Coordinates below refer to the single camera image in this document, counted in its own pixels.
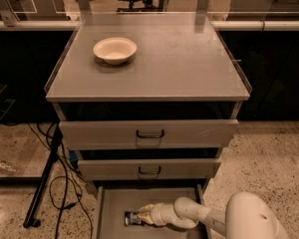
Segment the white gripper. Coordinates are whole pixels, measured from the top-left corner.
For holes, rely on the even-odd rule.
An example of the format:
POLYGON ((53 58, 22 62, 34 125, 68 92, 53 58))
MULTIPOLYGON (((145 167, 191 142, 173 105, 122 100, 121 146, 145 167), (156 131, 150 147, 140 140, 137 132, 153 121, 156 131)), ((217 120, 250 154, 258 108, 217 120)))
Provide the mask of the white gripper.
POLYGON ((138 213, 147 212, 150 212, 150 215, 139 214, 139 219, 148 225, 165 226, 166 224, 172 224, 176 219, 172 204, 148 204, 138 210, 138 213))

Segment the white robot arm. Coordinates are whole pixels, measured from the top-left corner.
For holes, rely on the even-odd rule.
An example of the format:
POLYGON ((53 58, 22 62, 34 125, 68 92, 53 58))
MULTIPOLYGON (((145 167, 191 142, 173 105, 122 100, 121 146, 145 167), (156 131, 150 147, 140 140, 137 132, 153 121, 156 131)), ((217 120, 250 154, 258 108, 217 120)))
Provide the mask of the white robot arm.
POLYGON ((182 229, 202 223, 226 239, 289 239, 268 205, 250 192, 234 194, 224 212, 180 197, 172 204, 143 206, 138 211, 138 218, 148 225, 171 224, 182 229))

